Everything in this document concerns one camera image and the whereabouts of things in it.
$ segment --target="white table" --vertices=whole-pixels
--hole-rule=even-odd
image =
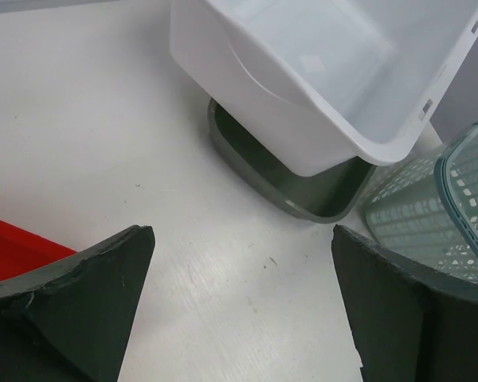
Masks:
[[[333,226],[278,211],[214,152],[169,10],[0,14],[0,219],[75,250],[153,226],[122,382],[359,382]]]

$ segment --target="mesh basket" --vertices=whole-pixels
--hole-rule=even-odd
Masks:
[[[383,246],[478,283],[478,125],[450,146],[394,166],[363,208]]]

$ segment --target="red plastic bin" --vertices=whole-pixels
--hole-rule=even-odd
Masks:
[[[0,281],[33,271],[75,251],[0,221]]]

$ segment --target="white bin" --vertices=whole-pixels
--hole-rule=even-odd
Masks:
[[[292,172],[411,150],[478,36],[478,0],[172,0],[175,60]]]

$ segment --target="white plastic bin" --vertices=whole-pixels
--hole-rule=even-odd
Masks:
[[[411,150],[478,36],[478,0],[172,0],[175,60],[292,172]]]

